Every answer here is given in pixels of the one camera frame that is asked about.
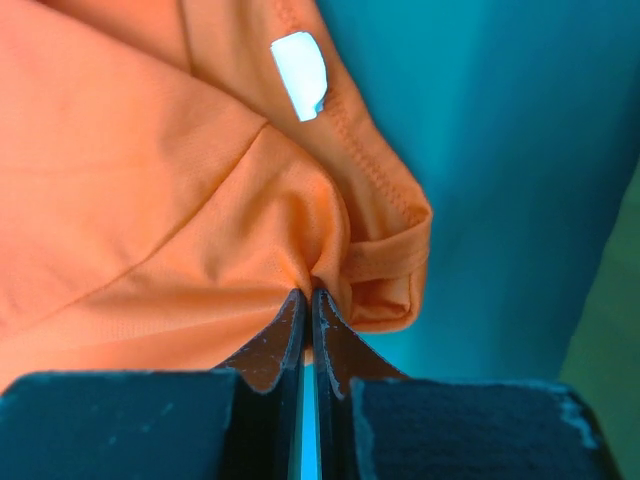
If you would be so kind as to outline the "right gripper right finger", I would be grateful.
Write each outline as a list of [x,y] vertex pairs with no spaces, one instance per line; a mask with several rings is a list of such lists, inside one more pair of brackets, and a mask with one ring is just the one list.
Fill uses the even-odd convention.
[[318,472],[324,479],[616,479],[592,410],[539,380],[412,378],[311,306]]

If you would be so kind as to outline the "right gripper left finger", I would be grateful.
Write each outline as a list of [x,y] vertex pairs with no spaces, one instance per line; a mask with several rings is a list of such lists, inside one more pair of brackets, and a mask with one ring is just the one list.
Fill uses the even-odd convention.
[[37,372],[1,396],[5,479],[296,479],[307,301],[219,366]]

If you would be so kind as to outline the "orange t shirt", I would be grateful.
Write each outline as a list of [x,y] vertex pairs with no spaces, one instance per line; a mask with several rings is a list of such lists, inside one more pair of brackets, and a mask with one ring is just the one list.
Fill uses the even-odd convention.
[[312,1],[1,5],[1,382],[208,369],[325,286],[423,302],[432,209]]

